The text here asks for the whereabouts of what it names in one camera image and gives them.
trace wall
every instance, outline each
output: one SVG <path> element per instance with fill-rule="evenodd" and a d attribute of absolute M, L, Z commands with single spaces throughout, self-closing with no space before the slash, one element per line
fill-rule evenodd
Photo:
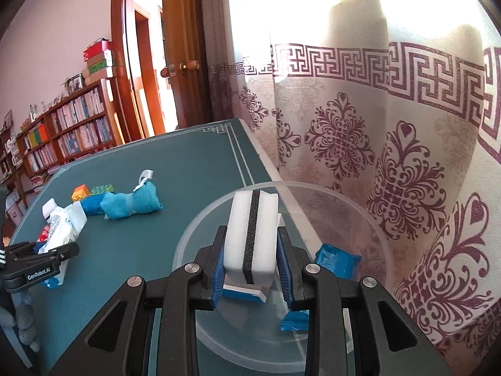
<path fill-rule="evenodd" d="M 111 38 L 110 0 L 26 0 L 0 40 L 0 121 L 12 109 L 18 132 L 29 105 L 61 94 L 100 37 Z"/>

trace table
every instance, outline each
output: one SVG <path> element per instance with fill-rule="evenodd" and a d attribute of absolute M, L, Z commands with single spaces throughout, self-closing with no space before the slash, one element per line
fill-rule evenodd
<path fill-rule="evenodd" d="M 89 189 L 112 184 L 117 192 L 129 193 L 144 169 L 154 171 L 162 211 L 117 221 L 89 217 L 78 239 L 80 254 L 69 261 L 64 285 L 53 290 L 43 286 L 31 289 L 42 345 L 42 374 L 47 374 L 128 277 L 140 275 L 152 280 L 171 272 L 179 238 L 205 206 L 241 187 L 280 180 L 242 121 L 196 126 L 62 166 L 30 206 L 13 242 L 37 238 L 45 223 L 42 205 L 50 198 L 66 206 L 73 189 L 81 184 Z M 151 375 L 155 374 L 152 360 Z M 201 376 L 261 374 L 227 362 L 200 343 L 199 365 Z"/>

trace curtain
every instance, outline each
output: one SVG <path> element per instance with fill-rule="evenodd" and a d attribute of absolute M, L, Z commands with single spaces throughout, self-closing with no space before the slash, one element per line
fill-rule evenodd
<path fill-rule="evenodd" d="M 470 374 L 501 330 L 501 37 L 482 6 L 202 2 L 214 114 L 245 120 L 282 178 L 367 210 L 386 287 Z"/>

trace green lego brick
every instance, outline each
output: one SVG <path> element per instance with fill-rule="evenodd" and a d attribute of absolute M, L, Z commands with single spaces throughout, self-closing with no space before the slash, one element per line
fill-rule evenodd
<path fill-rule="evenodd" d="M 91 195 L 98 195 L 100 193 L 113 192 L 115 189 L 112 185 L 101 185 L 92 188 Z"/>

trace red packaging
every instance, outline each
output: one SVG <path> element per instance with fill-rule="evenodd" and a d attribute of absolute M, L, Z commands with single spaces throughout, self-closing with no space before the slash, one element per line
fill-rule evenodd
<path fill-rule="evenodd" d="M 97 55 L 99 52 L 105 51 L 105 50 L 112 50 L 113 49 L 113 42 L 112 41 L 99 41 L 96 42 L 94 45 L 91 47 L 87 48 L 84 51 L 84 61 L 87 62 L 89 58 L 92 58 L 94 55 Z"/>
<path fill-rule="evenodd" d="M 44 227 L 44 230 L 42 230 L 42 233 L 38 236 L 37 242 L 45 242 L 49 238 L 49 229 L 51 227 L 49 225 Z"/>

